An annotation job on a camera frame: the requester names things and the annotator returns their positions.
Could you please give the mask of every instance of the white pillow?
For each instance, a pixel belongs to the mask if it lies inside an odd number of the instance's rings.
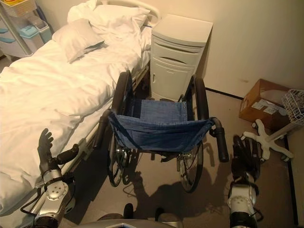
[[[101,25],[106,26],[121,17],[132,17],[139,27],[147,20],[150,10],[139,7],[126,7],[117,5],[100,5],[94,9],[95,16],[98,16]]]
[[[109,27],[111,22],[121,19],[122,17],[131,17],[139,27],[141,27],[149,14],[148,9],[139,7],[125,7],[117,5],[98,5],[93,7],[90,1],[73,6],[68,14],[68,23],[79,18],[85,18],[97,28],[99,26]]]
[[[91,28],[87,19],[75,20],[53,34],[65,53],[67,62],[72,62],[83,54],[95,50],[104,42]]]

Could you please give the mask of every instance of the bedside cabinet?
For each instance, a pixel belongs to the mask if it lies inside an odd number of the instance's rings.
[[[177,101],[196,72],[212,23],[168,14],[152,30],[151,92]]]

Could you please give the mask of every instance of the drawer handle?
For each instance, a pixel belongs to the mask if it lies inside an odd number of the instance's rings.
[[[7,33],[9,30],[7,28],[0,28],[0,34]]]
[[[16,40],[10,39],[10,38],[0,37],[0,41],[2,41],[4,43],[7,43],[7,44],[11,44],[11,43],[14,43]]]
[[[160,58],[168,59],[168,60],[171,60],[171,61],[174,61],[174,62],[179,62],[179,63],[182,63],[182,64],[187,64],[187,63],[185,63],[183,61],[180,61],[180,60],[174,59],[174,58],[169,58],[169,57],[160,57]]]
[[[160,43],[157,43],[155,42],[157,45],[161,46],[161,47],[164,47],[164,48],[168,48],[168,49],[172,49],[172,50],[176,50],[176,51],[181,51],[181,52],[187,52],[187,53],[198,53],[197,51],[188,51],[188,50],[184,50],[184,49],[180,49],[180,48],[177,48],[177,47],[171,47],[171,46],[167,46],[167,45],[164,45],[164,44],[160,44]]]

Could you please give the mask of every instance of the wheelchair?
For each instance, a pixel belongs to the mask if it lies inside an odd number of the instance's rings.
[[[182,186],[190,193],[202,174],[202,140],[208,131],[217,139],[219,160],[228,162],[224,128],[219,119],[209,118],[201,78],[192,76],[178,102],[141,100],[134,97],[131,74],[127,71],[119,76],[111,109],[100,117],[93,148],[108,149],[107,172],[114,187],[119,185],[137,149],[161,155],[161,162],[176,158]]]

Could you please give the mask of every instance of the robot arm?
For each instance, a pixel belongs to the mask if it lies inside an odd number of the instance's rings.
[[[239,136],[233,138],[233,159],[231,169],[234,181],[230,185],[228,206],[231,228],[257,228],[257,221],[263,219],[254,208],[258,187],[254,183],[260,174],[257,143],[245,139],[245,146]]]
[[[57,228],[63,218],[65,206],[71,199],[68,189],[67,180],[62,176],[61,169],[58,165],[65,164],[73,160],[79,151],[78,145],[74,144],[73,148],[59,154],[56,158],[51,155],[53,137],[48,129],[43,130],[39,139],[38,154],[40,158],[40,172],[43,179],[43,186],[46,192],[46,200],[39,213],[33,214],[21,208],[22,212],[31,214],[35,217],[34,228]]]

